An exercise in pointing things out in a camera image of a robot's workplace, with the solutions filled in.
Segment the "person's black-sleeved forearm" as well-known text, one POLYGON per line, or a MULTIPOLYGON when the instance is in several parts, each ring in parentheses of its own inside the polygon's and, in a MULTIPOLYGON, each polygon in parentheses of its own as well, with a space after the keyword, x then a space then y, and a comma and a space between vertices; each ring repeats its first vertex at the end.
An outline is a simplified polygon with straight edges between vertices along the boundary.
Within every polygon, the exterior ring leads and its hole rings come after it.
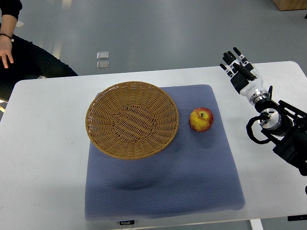
POLYGON ((13 36, 19 13, 22 9, 22 3, 20 0, 1 0, 1 27, 0 34, 11 38, 13 36))

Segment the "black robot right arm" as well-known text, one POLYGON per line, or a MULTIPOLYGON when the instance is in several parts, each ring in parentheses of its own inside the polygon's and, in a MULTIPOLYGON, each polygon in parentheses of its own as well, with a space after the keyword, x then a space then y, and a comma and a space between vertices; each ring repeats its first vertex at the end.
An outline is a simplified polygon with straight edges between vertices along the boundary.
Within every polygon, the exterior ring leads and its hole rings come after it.
POLYGON ((273 152, 296 167, 302 176, 307 175, 307 114, 280 100, 272 100, 272 86, 269 91, 257 91, 251 96, 258 116, 246 125, 247 135, 257 144, 275 144, 273 152), (252 126, 258 122, 265 140, 257 139, 252 126))

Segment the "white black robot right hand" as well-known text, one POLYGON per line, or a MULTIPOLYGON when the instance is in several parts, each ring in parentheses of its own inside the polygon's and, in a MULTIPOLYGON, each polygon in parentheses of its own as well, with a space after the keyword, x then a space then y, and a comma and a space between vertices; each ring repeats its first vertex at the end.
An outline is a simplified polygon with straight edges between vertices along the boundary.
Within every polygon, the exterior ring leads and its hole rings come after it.
POLYGON ((224 63, 220 67, 230 78, 234 89, 247 98, 250 104, 269 98, 269 92, 263 87, 263 79, 254 65, 236 48, 223 54, 224 63))

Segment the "person's bare hand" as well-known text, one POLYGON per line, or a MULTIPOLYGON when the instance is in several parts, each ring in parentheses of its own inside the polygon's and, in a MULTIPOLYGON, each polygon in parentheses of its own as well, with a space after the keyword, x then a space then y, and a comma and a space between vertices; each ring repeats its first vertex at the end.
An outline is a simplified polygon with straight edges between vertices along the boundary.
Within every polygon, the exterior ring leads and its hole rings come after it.
POLYGON ((0 36, 0 59, 5 69, 14 62, 12 57, 12 41, 8 37, 0 36))

